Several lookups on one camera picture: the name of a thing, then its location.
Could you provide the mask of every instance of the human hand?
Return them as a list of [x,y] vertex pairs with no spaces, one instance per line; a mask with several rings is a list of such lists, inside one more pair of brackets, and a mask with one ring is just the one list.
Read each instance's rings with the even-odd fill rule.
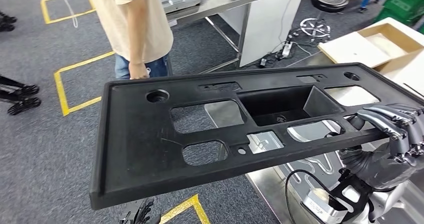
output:
[[149,77],[149,73],[145,64],[132,64],[130,62],[128,68],[130,70],[130,80],[146,79]]

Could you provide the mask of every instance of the person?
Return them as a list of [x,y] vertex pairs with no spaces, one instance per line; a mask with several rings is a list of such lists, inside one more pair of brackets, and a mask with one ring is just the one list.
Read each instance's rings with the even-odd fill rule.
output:
[[161,0],[92,0],[115,51],[117,79],[167,76],[174,38]]

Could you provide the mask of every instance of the humanoid robot arm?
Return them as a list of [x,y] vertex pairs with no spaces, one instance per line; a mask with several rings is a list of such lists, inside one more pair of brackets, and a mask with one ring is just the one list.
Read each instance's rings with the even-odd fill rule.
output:
[[386,133],[389,141],[373,152],[360,146],[341,150],[346,168],[375,189],[393,188],[423,169],[423,110],[403,104],[359,110],[357,118]]
[[303,201],[321,223],[368,224],[389,211],[402,196],[405,181],[424,168],[424,107],[373,105],[348,121],[358,130],[367,121],[389,139],[372,152],[361,146],[340,151],[346,168],[338,185],[324,198],[312,189]]

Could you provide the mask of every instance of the stainless steel table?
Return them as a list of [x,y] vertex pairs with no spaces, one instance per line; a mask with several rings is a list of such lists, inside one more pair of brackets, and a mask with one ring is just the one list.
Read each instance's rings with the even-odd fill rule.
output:
[[[176,11],[167,14],[167,18],[169,21],[177,21],[179,24],[190,23],[195,20],[205,18],[217,31],[218,33],[232,46],[232,48],[237,52],[236,58],[217,65],[209,70],[203,71],[202,73],[209,73],[215,71],[224,66],[230,65],[232,63],[236,63],[236,66],[239,66],[240,56],[243,53],[243,45],[245,42],[245,33],[246,27],[249,20],[249,12],[250,12],[250,4],[251,2],[256,0],[201,0],[199,6],[194,6],[188,9]],[[219,29],[208,16],[212,16],[226,10],[230,10],[236,7],[240,7],[243,5],[247,5],[247,8],[244,13],[243,25],[240,34],[240,38],[238,40],[238,45],[236,45],[221,29]]]
[[[332,64],[333,62],[324,53],[318,52],[288,67],[296,68]],[[221,126],[243,124],[238,105],[232,101],[206,104],[204,107],[217,128]],[[311,125],[309,127],[294,127],[292,130],[288,130],[290,135],[299,142],[322,138],[329,131],[338,132],[337,126],[334,126],[329,121],[314,123],[313,126]],[[283,146],[278,138],[276,136],[274,137],[272,133],[249,135],[248,138],[250,140],[249,147],[253,153],[273,150]],[[381,143],[381,141],[368,143],[363,145],[363,147],[364,150],[373,150]],[[251,172],[246,174],[246,177],[252,183],[258,195],[268,204],[280,223],[286,224],[291,223],[291,221],[285,204],[285,176],[294,169],[313,170],[311,171],[312,173],[320,178],[326,186],[331,187],[336,183],[339,177],[338,169],[341,167],[342,163],[338,157],[338,153],[332,152]],[[415,183],[419,184],[419,187],[422,189],[424,187],[423,178],[420,179],[418,176],[416,179],[417,181],[415,181]],[[318,223],[298,204],[304,198],[310,186],[313,185],[313,182],[310,182],[304,175],[294,176],[294,178],[290,180],[288,198],[297,223]],[[379,218],[376,223],[424,223],[424,216],[422,213],[424,209],[424,194],[420,188],[408,181],[408,187],[401,199],[402,204],[397,205],[397,208],[392,208],[388,213],[383,215],[383,217]]]

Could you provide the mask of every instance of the robotic finger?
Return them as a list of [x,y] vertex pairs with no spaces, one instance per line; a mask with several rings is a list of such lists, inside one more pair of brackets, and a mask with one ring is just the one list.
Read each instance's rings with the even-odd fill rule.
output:
[[364,109],[383,115],[408,133],[408,142],[411,147],[402,154],[420,156],[424,153],[424,128],[420,120],[422,115],[418,116],[418,114],[422,112],[420,108],[408,107],[406,105],[400,105],[399,107],[396,105],[373,105],[364,107]]

